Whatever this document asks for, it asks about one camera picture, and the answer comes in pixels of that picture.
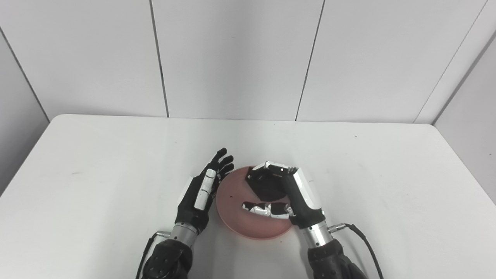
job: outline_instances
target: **white paneled backdrop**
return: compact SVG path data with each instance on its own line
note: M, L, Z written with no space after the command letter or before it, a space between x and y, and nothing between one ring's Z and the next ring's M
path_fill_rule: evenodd
M152 0L171 117L294 120L323 0Z
M495 15L496 0L0 0L50 120L432 123Z
M326 1L298 120L412 123L485 2Z
M166 116L145 0L0 0L0 26L50 119Z

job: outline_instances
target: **silver cylindrical wrist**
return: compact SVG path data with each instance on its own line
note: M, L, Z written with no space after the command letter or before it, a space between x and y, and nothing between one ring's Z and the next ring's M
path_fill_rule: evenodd
M188 247L193 246L193 243L198 236L198 231L195 227L188 223L178 222L172 229L169 239L174 239L186 244Z
M327 223L322 221L318 224L303 229L303 235L310 248L324 246L332 241L332 236L327 230Z

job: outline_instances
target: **pink plate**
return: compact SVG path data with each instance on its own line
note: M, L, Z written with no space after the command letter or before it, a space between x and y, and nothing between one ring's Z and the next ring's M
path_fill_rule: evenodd
M216 203L220 218L232 231L247 238L263 240L283 235L292 226L289 220L272 219L241 209L243 202L261 202L245 181L248 168L233 171L219 185ZM288 201L286 197L277 202Z

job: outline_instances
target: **robotic finger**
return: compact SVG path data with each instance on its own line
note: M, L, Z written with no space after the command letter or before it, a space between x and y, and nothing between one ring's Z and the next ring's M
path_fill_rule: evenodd
M274 219L289 219L287 203L251 203L244 202L241 208L257 215L271 217Z
M245 180L263 202L274 202L287 196L289 220L300 229L325 222L320 198L301 168L266 161L249 170Z
M219 181L226 177L228 172L234 169L234 165L232 164L234 158L232 155L225 157L219 162L220 158L224 157L226 154L226 148L217 151L212 161L210 161L203 170L205 174L194 202L193 207L195 209L205 210L209 198L214 197L217 192Z

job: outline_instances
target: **white wall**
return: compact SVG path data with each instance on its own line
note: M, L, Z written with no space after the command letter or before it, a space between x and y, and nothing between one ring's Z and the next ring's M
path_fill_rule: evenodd
M0 0L0 26L50 119L167 115L147 0Z
M153 0L171 117L294 120L322 0Z
M326 2L298 120L414 122L485 3Z
M0 33L0 195L47 124Z
M151 2L0 0L50 118L168 104L172 117L431 123L496 23L496 0Z
M493 40L435 126L496 203L495 73Z

